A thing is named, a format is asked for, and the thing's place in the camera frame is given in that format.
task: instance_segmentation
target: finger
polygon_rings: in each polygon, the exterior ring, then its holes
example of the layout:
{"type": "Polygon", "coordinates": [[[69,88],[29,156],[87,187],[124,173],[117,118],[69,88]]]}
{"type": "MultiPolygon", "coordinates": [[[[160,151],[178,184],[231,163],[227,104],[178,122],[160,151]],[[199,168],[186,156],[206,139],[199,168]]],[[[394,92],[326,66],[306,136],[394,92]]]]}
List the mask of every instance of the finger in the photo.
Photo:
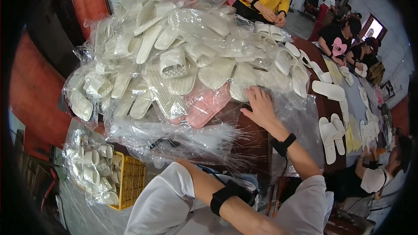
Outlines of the finger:
{"type": "Polygon", "coordinates": [[[253,112],[248,111],[246,108],[241,108],[240,111],[243,113],[243,115],[253,121],[253,112]]]}
{"type": "Polygon", "coordinates": [[[254,91],[251,89],[244,89],[244,92],[247,94],[248,100],[249,100],[249,105],[254,104],[255,102],[255,93],[254,91]]]}

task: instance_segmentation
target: paper sheet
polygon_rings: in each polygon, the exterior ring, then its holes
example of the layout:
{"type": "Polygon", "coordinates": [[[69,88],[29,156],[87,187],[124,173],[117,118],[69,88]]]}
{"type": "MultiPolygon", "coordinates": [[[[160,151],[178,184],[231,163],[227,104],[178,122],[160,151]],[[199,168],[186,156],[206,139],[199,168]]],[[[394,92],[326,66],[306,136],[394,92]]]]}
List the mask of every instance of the paper sheet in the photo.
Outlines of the paper sheet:
{"type": "Polygon", "coordinates": [[[332,82],[335,85],[341,86],[342,85],[342,74],[338,69],[338,66],[333,61],[328,61],[324,59],[325,64],[327,65],[328,71],[331,74],[332,82]]]}

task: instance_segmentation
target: clear plastic wrap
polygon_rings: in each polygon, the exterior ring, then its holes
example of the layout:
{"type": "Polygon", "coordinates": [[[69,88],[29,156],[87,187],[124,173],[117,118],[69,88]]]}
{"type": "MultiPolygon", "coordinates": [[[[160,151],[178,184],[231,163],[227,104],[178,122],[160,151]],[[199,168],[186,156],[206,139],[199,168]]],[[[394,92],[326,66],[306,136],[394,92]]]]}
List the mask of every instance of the clear plastic wrap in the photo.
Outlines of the clear plastic wrap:
{"type": "Polygon", "coordinates": [[[120,168],[113,165],[114,147],[79,123],[71,123],[63,146],[67,176],[85,190],[87,203],[119,204],[120,168]]]}
{"type": "MultiPolygon", "coordinates": [[[[324,168],[324,150],[319,134],[316,96],[301,98],[293,92],[280,93],[273,91],[273,107],[276,116],[285,128],[296,135],[298,143],[312,156],[320,169],[324,168]]],[[[286,170],[285,158],[273,151],[272,183],[276,183],[283,172],[288,177],[299,177],[292,162],[288,159],[286,170]]]]}

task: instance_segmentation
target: black wristband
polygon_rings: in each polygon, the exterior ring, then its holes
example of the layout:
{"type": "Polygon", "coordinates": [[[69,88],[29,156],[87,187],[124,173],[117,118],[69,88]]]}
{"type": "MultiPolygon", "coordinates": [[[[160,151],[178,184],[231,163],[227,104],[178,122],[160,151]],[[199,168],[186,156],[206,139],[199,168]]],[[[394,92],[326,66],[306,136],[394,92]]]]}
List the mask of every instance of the black wristband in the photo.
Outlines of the black wristband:
{"type": "Polygon", "coordinates": [[[286,138],[285,141],[278,141],[276,138],[273,138],[270,141],[270,145],[280,154],[280,156],[285,157],[287,153],[287,148],[296,140],[296,136],[291,133],[286,138]]]}
{"type": "Polygon", "coordinates": [[[253,0],[252,2],[251,2],[251,4],[250,4],[250,6],[251,6],[251,8],[253,9],[253,10],[257,10],[257,8],[255,8],[254,7],[254,4],[255,3],[257,3],[259,0],[253,0]]]}
{"type": "Polygon", "coordinates": [[[284,10],[280,10],[279,13],[277,13],[277,15],[280,15],[281,12],[285,13],[285,17],[287,17],[286,11],[284,10]]]}

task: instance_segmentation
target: white slipper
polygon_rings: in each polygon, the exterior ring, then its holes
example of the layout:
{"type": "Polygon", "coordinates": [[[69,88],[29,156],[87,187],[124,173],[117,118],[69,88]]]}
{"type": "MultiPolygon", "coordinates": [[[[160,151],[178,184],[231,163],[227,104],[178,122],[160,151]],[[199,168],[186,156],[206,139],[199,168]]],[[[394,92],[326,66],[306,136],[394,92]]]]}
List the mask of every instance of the white slipper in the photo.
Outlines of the white slipper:
{"type": "Polygon", "coordinates": [[[275,58],[277,68],[284,74],[288,75],[291,65],[296,65],[298,60],[286,48],[279,49],[275,58]]]}
{"type": "Polygon", "coordinates": [[[255,32],[258,34],[261,34],[264,37],[269,37],[270,36],[270,26],[260,22],[260,21],[256,21],[254,23],[254,28],[255,28],[255,32]]]}
{"type": "Polygon", "coordinates": [[[348,102],[347,98],[344,98],[340,103],[342,118],[344,120],[344,123],[348,124],[350,121],[349,113],[348,113],[348,102]]]}
{"type": "Polygon", "coordinates": [[[86,93],[95,98],[102,98],[107,96],[113,89],[113,84],[107,79],[105,75],[89,72],[84,77],[84,89],[86,93]]]}
{"type": "Polygon", "coordinates": [[[93,112],[92,103],[89,102],[79,90],[71,92],[70,108],[76,116],[86,122],[90,120],[93,112]]]}
{"type": "Polygon", "coordinates": [[[136,83],[135,88],[136,91],[138,91],[138,96],[133,102],[131,110],[129,111],[129,116],[136,120],[140,120],[151,107],[153,98],[151,96],[151,90],[149,90],[148,83],[143,78],[139,79],[139,83],[136,83]]]}
{"type": "Polygon", "coordinates": [[[142,9],[141,0],[120,0],[116,2],[113,9],[116,14],[140,11],[142,9]]]}
{"type": "Polygon", "coordinates": [[[299,51],[300,51],[300,56],[298,57],[298,59],[299,59],[300,61],[302,61],[302,63],[303,63],[304,65],[306,65],[307,67],[312,68],[312,65],[311,65],[311,60],[309,59],[309,57],[308,57],[308,55],[305,53],[305,51],[303,51],[303,50],[299,50],[299,51]]]}
{"type": "Polygon", "coordinates": [[[229,92],[231,97],[240,102],[248,102],[248,96],[244,89],[257,84],[254,69],[251,65],[238,63],[234,71],[229,92]]]}
{"type": "Polygon", "coordinates": [[[330,72],[323,72],[319,65],[315,61],[311,61],[312,69],[321,80],[321,82],[326,82],[332,84],[332,78],[330,72]]]}
{"type": "Polygon", "coordinates": [[[291,74],[293,91],[295,91],[298,96],[307,98],[306,82],[309,80],[309,76],[302,61],[298,60],[298,63],[292,66],[291,74]]]}
{"type": "Polygon", "coordinates": [[[285,47],[287,49],[289,49],[290,54],[292,54],[293,56],[295,56],[295,57],[299,57],[300,56],[300,51],[299,51],[299,49],[297,49],[297,47],[295,47],[294,44],[292,44],[292,43],[286,43],[285,44],[285,47]]]}
{"type": "Polygon", "coordinates": [[[345,98],[344,89],[340,86],[328,84],[321,81],[312,82],[312,90],[318,94],[328,97],[338,102],[341,102],[345,98]]]}
{"type": "Polygon", "coordinates": [[[174,95],[186,95],[193,90],[198,68],[190,63],[186,65],[189,67],[187,75],[170,79],[169,92],[174,95]]]}
{"type": "Polygon", "coordinates": [[[358,86],[359,91],[360,91],[360,97],[362,98],[362,101],[364,103],[364,105],[366,106],[366,108],[369,108],[369,99],[367,98],[367,92],[366,89],[364,89],[363,87],[358,86]]]}
{"type": "Polygon", "coordinates": [[[275,41],[282,41],[282,29],[275,25],[269,25],[270,27],[270,37],[273,38],[275,41]]]}
{"type": "Polygon", "coordinates": [[[113,90],[111,97],[113,99],[121,98],[124,92],[126,91],[126,88],[128,88],[129,82],[132,78],[132,72],[136,71],[136,68],[138,65],[133,65],[131,69],[125,72],[119,72],[116,76],[115,84],[113,85],[113,90]]]}
{"type": "Polygon", "coordinates": [[[155,24],[153,27],[148,29],[144,34],[144,39],[136,57],[137,64],[143,64],[148,59],[148,56],[153,49],[154,43],[158,38],[161,30],[163,29],[163,22],[155,24]]]}
{"type": "Polygon", "coordinates": [[[338,131],[328,119],[321,117],[319,119],[319,133],[321,134],[322,143],[324,144],[325,159],[328,165],[331,165],[337,159],[335,152],[334,139],[338,135],[338,131]]]}
{"type": "Polygon", "coordinates": [[[344,147],[344,142],[342,140],[342,137],[345,134],[344,125],[342,124],[339,116],[336,113],[333,113],[331,115],[331,123],[334,125],[334,127],[338,131],[338,135],[334,139],[335,140],[335,145],[337,146],[338,154],[339,155],[344,155],[345,154],[345,147],[344,147]]]}
{"type": "Polygon", "coordinates": [[[160,55],[160,75],[163,78],[185,76],[187,66],[183,48],[174,48],[160,55]]]}
{"type": "Polygon", "coordinates": [[[172,29],[170,26],[166,26],[157,41],[154,44],[154,47],[158,50],[166,50],[170,47],[179,36],[178,32],[172,29]]]}
{"type": "Polygon", "coordinates": [[[160,76],[159,64],[148,64],[146,69],[147,82],[155,101],[163,115],[172,120],[185,114],[186,104],[182,96],[169,92],[169,80],[160,76]]]}
{"type": "Polygon", "coordinates": [[[201,67],[197,75],[205,86],[214,90],[219,89],[231,77],[235,63],[236,61],[231,58],[220,57],[213,63],[201,67]]]}

